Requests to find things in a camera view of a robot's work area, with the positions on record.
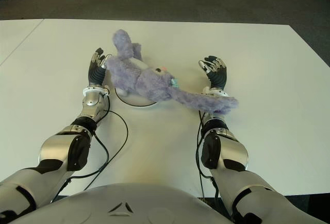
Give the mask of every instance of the stuffed toy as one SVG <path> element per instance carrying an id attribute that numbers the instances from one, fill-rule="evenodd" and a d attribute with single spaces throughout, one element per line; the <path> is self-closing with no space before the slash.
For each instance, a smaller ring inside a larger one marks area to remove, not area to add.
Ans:
<path id="1" fill-rule="evenodd" d="M 142 61 L 141 45 L 132 43 L 124 30 L 118 30 L 112 40 L 118 54 L 107 59 L 107 69 L 120 95 L 135 93 L 154 102 L 173 99 L 188 108 L 220 114 L 226 114 L 238 105 L 232 97 L 181 90 L 176 79 L 165 69 L 148 67 Z"/>

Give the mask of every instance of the black joint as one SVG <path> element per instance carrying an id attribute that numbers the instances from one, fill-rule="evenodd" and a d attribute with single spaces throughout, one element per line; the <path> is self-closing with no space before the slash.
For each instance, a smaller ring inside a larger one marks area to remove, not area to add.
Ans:
<path id="1" fill-rule="evenodd" d="M 245 166 L 237 161 L 224 159 L 223 164 L 227 169 L 235 170 L 235 171 L 245 171 Z"/>
<path id="2" fill-rule="evenodd" d="M 217 118 L 213 118 L 213 119 L 210 119 L 209 121 L 207 121 L 206 124 L 204 124 L 204 126 L 202 128 L 202 131 L 201 131 L 202 137 L 204 137 L 205 134 L 209 130 L 212 130 L 212 129 L 215 129 L 215 128 L 223 128 L 223 129 L 228 130 L 228 127 L 227 127 L 227 125 L 224 121 L 222 121 L 220 119 L 217 119 Z"/>
<path id="3" fill-rule="evenodd" d="M 244 216 L 244 220 L 245 220 L 246 224 L 261 224 L 262 223 L 262 220 L 253 213 L 247 213 Z"/>
<path id="4" fill-rule="evenodd" d="M 56 159 L 46 159 L 39 162 L 37 167 L 29 167 L 26 169 L 37 171 L 40 174 L 45 174 L 50 171 L 56 171 L 62 166 L 63 162 Z"/>
<path id="5" fill-rule="evenodd" d="M 90 117 L 79 117 L 75 121 L 73 121 L 71 125 L 83 126 L 91 133 L 94 133 L 94 131 L 97 129 L 96 122 Z"/>
<path id="6" fill-rule="evenodd" d="M 218 167 L 220 151 L 220 139 L 215 133 L 211 131 L 204 139 L 201 157 L 203 165 L 209 169 L 216 169 Z"/>
<path id="7" fill-rule="evenodd" d="M 25 199 L 29 202 L 30 205 L 27 209 L 23 210 L 20 214 L 17 214 L 13 210 L 6 210 L 3 212 L 0 212 L 0 214 L 2 215 L 2 217 L 0 216 L 0 224 L 10 223 L 13 220 L 37 209 L 37 205 L 36 205 L 36 202 L 35 202 L 33 196 L 26 189 L 24 189 L 20 186 L 17 186 L 16 190 L 25 197 Z"/>
<path id="8" fill-rule="evenodd" d="M 102 55 L 103 54 L 102 48 L 97 49 L 95 52 L 98 53 L 99 55 Z"/>
<path id="9" fill-rule="evenodd" d="M 87 164 L 90 138 L 78 135 L 70 145 L 68 153 L 68 171 L 79 171 Z"/>

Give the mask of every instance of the bunny ear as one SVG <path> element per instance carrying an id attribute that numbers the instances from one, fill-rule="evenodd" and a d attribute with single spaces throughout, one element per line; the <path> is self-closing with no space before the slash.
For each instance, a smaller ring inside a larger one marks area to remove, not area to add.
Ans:
<path id="1" fill-rule="evenodd" d="M 173 99 L 189 108 L 209 113 L 227 114 L 232 108 L 238 106 L 237 99 L 233 97 L 193 94 L 174 87 L 170 87 L 170 94 Z"/>
<path id="2" fill-rule="evenodd" d="M 115 32 L 112 41 L 117 48 L 120 58 L 128 59 L 133 57 L 133 45 L 126 31 L 120 29 Z"/>
<path id="3" fill-rule="evenodd" d="M 133 43 L 133 57 L 142 61 L 141 45 L 139 43 Z"/>

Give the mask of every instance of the plush toy leg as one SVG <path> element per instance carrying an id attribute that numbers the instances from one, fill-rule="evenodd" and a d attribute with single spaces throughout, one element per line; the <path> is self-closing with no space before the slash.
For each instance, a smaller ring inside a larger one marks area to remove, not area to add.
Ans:
<path id="1" fill-rule="evenodd" d="M 128 92 L 123 89 L 116 88 L 115 91 L 117 92 L 118 95 L 121 95 L 124 97 L 128 95 Z"/>

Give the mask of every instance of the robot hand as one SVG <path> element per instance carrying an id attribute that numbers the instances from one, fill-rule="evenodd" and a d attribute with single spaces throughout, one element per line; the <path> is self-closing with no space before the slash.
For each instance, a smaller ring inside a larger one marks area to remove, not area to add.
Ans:
<path id="1" fill-rule="evenodd" d="M 217 88 L 224 90 L 227 82 L 227 67 L 225 63 L 215 56 L 209 56 L 200 60 L 199 65 L 205 71 L 208 79 L 211 82 L 211 89 Z"/>

